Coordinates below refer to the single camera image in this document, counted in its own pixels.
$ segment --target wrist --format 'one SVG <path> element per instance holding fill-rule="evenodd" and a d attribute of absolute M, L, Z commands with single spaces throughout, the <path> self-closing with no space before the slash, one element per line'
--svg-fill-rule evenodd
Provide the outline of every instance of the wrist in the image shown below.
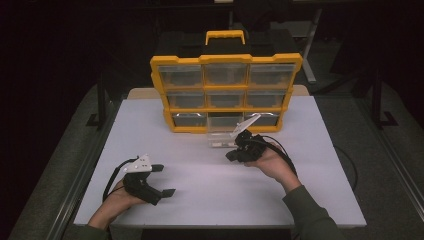
<path fill-rule="evenodd" d="M 91 217 L 88 225 L 94 228 L 106 230 L 115 217 L 107 209 L 100 207 Z"/>
<path fill-rule="evenodd" d="M 276 178 L 276 180 L 283 186 L 286 194 L 302 185 L 300 180 L 293 172 L 284 174 L 281 177 Z"/>

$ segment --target organizer handle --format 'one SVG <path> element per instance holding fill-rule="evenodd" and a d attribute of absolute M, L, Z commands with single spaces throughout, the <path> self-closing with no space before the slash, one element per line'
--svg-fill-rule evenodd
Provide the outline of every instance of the organizer handle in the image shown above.
<path fill-rule="evenodd" d="M 205 45 L 208 45 L 209 38 L 241 38 L 241 42 L 243 45 L 244 41 L 244 33 L 242 30 L 225 30 L 225 31 L 208 31 L 206 33 L 206 42 Z"/>

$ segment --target sleeve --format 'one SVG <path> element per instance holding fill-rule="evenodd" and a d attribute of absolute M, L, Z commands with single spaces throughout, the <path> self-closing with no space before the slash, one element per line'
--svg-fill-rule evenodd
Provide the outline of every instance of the sleeve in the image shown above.
<path fill-rule="evenodd" d="M 305 186 L 289 192 L 284 198 L 302 240 L 346 239 L 325 208 L 320 207 Z"/>
<path fill-rule="evenodd" d="M 107 240 L 109 234 L 101 229 L 91 226 L 84 226 L 79 234 L 79 240 Z"/>

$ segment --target person's right hand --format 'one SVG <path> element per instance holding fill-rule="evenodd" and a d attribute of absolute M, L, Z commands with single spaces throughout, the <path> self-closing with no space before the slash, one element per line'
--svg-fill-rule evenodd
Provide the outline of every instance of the person's right hand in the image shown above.
<path fill-rule="evenodd" d="M 244 165 L 259 168 L 266 176 L 281 183 L 286 193 L 302 185 L 286 161 L 270 148 L 267 148 L 258 160 L 246 162 Z"/>

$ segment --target yellow storage organizer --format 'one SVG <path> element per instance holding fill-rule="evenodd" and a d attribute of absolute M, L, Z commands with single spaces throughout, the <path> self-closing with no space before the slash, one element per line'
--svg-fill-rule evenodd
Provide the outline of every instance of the yellow storage organizer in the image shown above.
<path fill-rule="evenodd" d="M 232 131 L 261 114 L 249 130 L 282 128 L 302 57 L 287 30 L 264 33 L 164 33 L 150 61 L 154 87 L 173 132 Z"/>

